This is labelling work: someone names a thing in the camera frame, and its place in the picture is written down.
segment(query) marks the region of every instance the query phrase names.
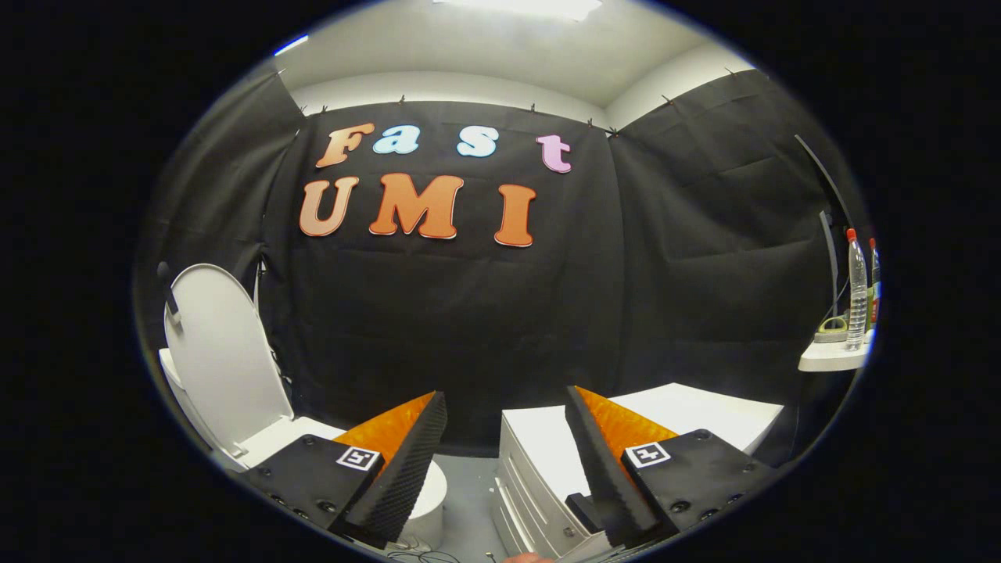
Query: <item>bottle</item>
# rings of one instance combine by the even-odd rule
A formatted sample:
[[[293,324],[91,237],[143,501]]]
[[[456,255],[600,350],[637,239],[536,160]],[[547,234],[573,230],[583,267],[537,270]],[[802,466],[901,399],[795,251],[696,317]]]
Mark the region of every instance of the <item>bottle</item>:
[[[848,283],[851,285],[851,305],[848,309],[848,344],[846,350],[862,347],[866,337],[869,311],[869,283],[866,280],[866,257],[854,228],[848,229]]]
[[[876,319],[879,317],[879,252],[876,251],[876,239],[869,239],[869,248],[872,249],[873,262],[872,262],[872,282],[873,285],[873,300],[872,300],[872,315],[869,318],[869,326],[873,329],[876,328]]]

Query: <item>orange letter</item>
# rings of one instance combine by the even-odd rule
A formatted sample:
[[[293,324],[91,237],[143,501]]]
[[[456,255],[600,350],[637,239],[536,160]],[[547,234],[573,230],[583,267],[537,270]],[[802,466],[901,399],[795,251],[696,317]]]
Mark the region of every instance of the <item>orange letter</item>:
[[[316,167],[322,168],[347,160],[344,150],[354,150],[361,142],[361,135],[367,135],[374,130],[374,123],[365,123],[330,133],[330,144],[326,145],[326,154],[316,162]]]
[[[299,211],[299,228],[309,236],[326,236],[344,220],[347,210],[347,198],[351,196],[351,188],[358,184],[357,176],[339,178],[333,182],[337,195],[333,199],[333,210],[325,220],[319,220],[319,200],[330,185],[326,180],[311,181],[306,184],[306,198],[302,200],[302,210]]]
[[[396,223],[392,220],[395,212],[403,224],[403,232],[409,234],[417,226],[420,217],[427,213],[427,219],[417,232],[427,238],[454,238],[455,227],[451,224],[451,212],[455,206],[455,192],[462,187],[462,178],[437,176],[427,184],[423,193],[417,196],[413,180],[409,174],[392,173],[382,176],[382,204],[378,208],[378,218],[368,226],[372,234],[392,234]]]
[[[500,219],[500,230],[496,231],[493,239],[507,246],[531,246],[529,202],[536,198],[536,191],[513,183],[502,185],[497,191],[504,195],[504,218]]]

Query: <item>black fabric backdrop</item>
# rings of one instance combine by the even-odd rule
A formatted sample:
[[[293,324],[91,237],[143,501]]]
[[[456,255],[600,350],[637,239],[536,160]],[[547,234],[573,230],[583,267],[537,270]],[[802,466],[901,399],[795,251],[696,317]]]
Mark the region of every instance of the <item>black fabric backdrop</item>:
[[[347,159],[317,169],[330,131],[373,122]],[[408,154],[371,149],[383,130],[420,128]],[[461,156],[467,125],[497,129],[493,154]],[[573,169],[554,172],[536,138],[559,134]],[[379,178],[410,174],[419,193],[437,175],[462,178],[448,240],[416,230],[369,233],[382,199]],[[306,236],[303,186],[357,176],[333,233]],[[502,184],[537,193],[534,243],[493,239]],[[561,117],[453,102],[387,103],[309,117],[278,173],[264,221],[267,273],[260,284],[269,341],[292,379],[292,405],[341,428],[429,390],[445,393],[442,452],[496,451],[499,410],[553,405],[567,385],[607,393],[618,361],[623,228],[605,132]]]
[[[151,348],[167,346],[156,277],[161,260],[174,275],[195,263],[214,263],[252,295],[264,203],[304,122],[266,62],[216,100],[171,157],[150,196],[134,270],[134,291],[144,297],[137,329]]]
[[[804,396],[797,366],[831,304],[818,214],[843,213],[795,135],[868,221],[829,137],[760,71],[673,101],[609,139],[630,290],[615,392],[677,382],[784,405],[756,453],[779,464],[806,445],[794,443],[801,402],[822,399]]]
[[[330,131],[367,122],[375,131],[346,161],[315,167]],[[419,148],[374,153],[380,133],[400,124],[420,127]],[[458,155],[466,125],[495,127],[496,151]],[[571,145],[570,173],[543,164],[535,138],[548,134]],[[152,277],[160,259],[178,271],[222,265],[250,292],[263,255],[261,317],[299,415],[343,428],[436,389],[448,397],[442,453],[495,455],[499,409],[556,404],[570,384],[616,395],[679,382],[785,405],[758,454],[777,465],[812,438],[798,429],[819,428],[801,420],[817,398],[796,366],[830,305],[817,215],[840,212],[796,134],[867,239],[847,163],[756,70],[695,88],[607,138],[561,117],[458,102],[303,118],[262,69],[213,106],[164,174],[139,253],[141,330],[164,346]],[[456,237],[370,234],[389,172],[410,174],[418,192],[437,175],[462,178]],[[360,182],[340,227],[303,234],[303,186],[349,175]],[[504,183],[538,194],[529,248],[493,240]],[[843,227],[834,230],[843,256]]]

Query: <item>pink letter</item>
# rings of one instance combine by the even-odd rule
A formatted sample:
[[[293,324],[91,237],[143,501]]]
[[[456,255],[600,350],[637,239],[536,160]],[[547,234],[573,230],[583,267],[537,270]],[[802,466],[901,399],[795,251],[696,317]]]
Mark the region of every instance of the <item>pink letter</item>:
[[[563,161],[562,152],[570,152],[570,145],[560,140],[560,135],[549,135],[539,137],[536,142],[543,145],[543,162],[546,167],[554,172],[566,174],[570,171],[570,164]]]

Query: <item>ceiling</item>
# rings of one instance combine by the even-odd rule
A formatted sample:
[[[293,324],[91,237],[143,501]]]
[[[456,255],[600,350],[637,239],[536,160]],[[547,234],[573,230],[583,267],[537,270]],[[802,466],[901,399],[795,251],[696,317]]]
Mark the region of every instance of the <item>ceiling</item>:
[[[385,0],[308,33],[308,41],[275,57],[289,90],[362,74],[461,72],[532,84],[599,107],[668,59],[710,41],[638,0],[604,0],[581,22]]]

